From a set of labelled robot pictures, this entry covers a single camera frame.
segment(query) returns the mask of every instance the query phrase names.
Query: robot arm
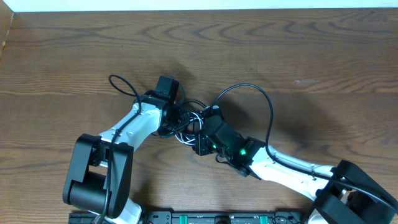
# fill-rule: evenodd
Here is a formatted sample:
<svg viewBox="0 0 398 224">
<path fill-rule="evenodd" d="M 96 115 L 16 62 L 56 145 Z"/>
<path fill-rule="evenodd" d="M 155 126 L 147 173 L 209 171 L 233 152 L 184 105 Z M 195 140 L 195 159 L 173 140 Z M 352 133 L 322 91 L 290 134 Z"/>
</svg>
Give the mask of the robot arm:
<svg viewBox="0 0 398 224">
<path fill-rule="evenodd" d="M 351 193 L 347 202 L 340 200 L 346 191 L 352 190 L 349 186 L 357 186 L 357 189 L 372 189 L 377 192 L 376 197 L 383 198 L 392 207 L 398 206 L 397 200 L 358 166 L 348 161 L 341 161 L 337 167 L 322 166 L 285 155 L 272 146 L 268 146 L 267 151 L 264 142 L 250 137 L 245 139 L 231 129 L 217 106 L 194 113 L 196 117 L 192 118 L 192 112 L 174 103 L 178 86 L 174 79 L 160 77 L 156 89 L 141 96 L 141 113 L 116 138 L 111 163 L 111 196 L 106 212 L 108 220 L 117 224 L 139 221 L 141 208 L 128 196 L 133 154 L 143 140 L 154 131 L 163 137 L 182 134 L 188 125 L 195 126 L 197 117 L 200 130 L 189 133 L 194 139 L 184 140 L 182 135 L 180 139 L 176 136 L 179 141 L 191 146 L 199 156 L 216 153 L 224 157 L 224 163 L 245 177 L 252 175 L 280 183 L 313 200 L 313 208 L 303 222 L 315 223 L 316 218 L 321 221 L 318 223 L 391 222 L 395 211 L 361 191 Z M 99 136 L 83 134 L 76 141 L 63 190 L 65 203 L 101 213 L 106 197 L 106 176 L 90 171 L 90 166 L 108 166 L 109 145 L 115 130 L 136 114 L 138 108 L 138 103 L 134 103 L 128 115 Z M 349 184 L 339 185 L 342 181 Z"/>
<path fill-rule="evenodd" d="M 178 82 L 161 77 L 154 91 L 142 95 L 141 112 L 119 133 L 113 147 L 108 220 L 115 223 L 137 223 L 141 208 L 129 199 L 134 151 L 154 131 L 169 132 Z M 82 210 L 101 213 L 106 198 L 107 178 L 90 171 L 92 166 L 108 167 L 112 138 L 127 120 L 139 111 L 139 102 L 111 129 L 98 136 L 81 135 L 75 144 L 63 190 L 63 201 Z"/>
</svg>

